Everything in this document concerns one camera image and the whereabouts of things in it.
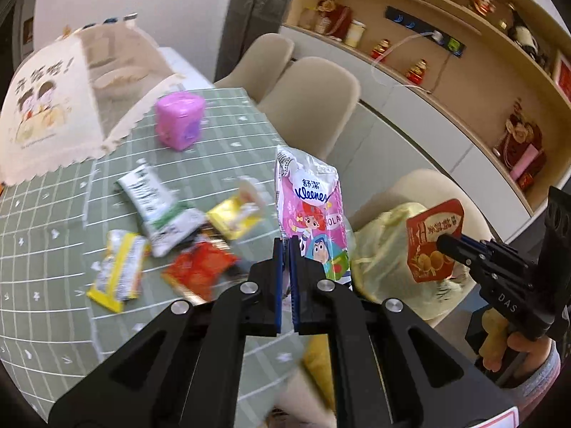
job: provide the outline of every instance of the sleeve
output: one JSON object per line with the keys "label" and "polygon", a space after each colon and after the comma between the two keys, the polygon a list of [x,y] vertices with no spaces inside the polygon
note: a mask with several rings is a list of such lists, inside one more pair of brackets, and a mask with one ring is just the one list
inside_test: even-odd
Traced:
{"label": "sleeve", "polygon": [[555,346],[555,341],[551,343],[551,352],[544,364],[536,372],[519,386],[504,389],[512,400],[517,404],[520,412],[520,422],[540,403],[543,396],[559,375],[561,370],[561,360]]}

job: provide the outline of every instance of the wine bottle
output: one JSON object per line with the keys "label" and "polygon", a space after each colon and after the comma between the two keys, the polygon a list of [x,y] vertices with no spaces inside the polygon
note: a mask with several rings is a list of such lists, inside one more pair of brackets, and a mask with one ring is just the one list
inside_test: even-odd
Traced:
{"label": "wine bottle", "polygon": [[535,37],[513,4],[510,3],[508,6],[509,9],[512,10],[513,25],[510,30],[507,31],[507,36],[521,46],[521,49],[537,62],[539,60],[539,46],[537,45]]}

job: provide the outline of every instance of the pink tissue roll package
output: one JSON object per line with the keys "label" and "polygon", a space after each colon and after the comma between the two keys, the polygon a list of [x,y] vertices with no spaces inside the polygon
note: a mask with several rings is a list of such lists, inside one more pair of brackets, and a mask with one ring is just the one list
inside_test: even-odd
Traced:
{"label": "pink tissue roll package", "polygon": [[299,237],[302,255],[323,264],[328,279],[350,280],[337,169],[295,148],[277,147],[276,210],[284,239]]}
{"label": "pink tissue roll package", "polygon": [[155,104],[156,134],[168,147],[182,151],[201,137],[206,101],[190,92],[176,92]]}

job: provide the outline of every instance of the green checkered tablecloth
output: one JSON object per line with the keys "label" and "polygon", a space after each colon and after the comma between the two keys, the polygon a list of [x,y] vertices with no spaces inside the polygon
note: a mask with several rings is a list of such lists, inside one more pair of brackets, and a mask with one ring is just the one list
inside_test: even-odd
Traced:
{"label": "green checkered tablecloth", "polygon": [[[112,354],[176,297],[161,270],[177,252],[144,264],[142,295],[122,314],[85,296],[101,268],[111,229],[137,231],[134,208],[115,181],[145,159],[180,199],[207,211],[249,175],[274,194],[275,147],[283,143],[241,89],[201,90],[207,100],[202,137],[175,152],[158,141],[153,112],[100,160],[74,164],[0,197],[0,359],[28,402],[47,418],[62,394]],[[245,260],[271,256],[279,236],[275,212],[233,244]],[[231,286],[222,279],[221,293]],[[246,341],[235,426],[257,427],[303,353],[284,308],[278,338]]]}

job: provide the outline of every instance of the yellow and white snack package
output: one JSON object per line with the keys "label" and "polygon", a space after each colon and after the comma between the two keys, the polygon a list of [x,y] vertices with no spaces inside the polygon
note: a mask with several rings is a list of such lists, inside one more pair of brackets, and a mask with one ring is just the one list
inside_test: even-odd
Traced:
{"label": "yellow and white snack package", "polygon": [[101,271],[87,295],[115,313],[122,312],[125,301],[139,297],[147,252],[147,238],[127,230],[109,231]]}

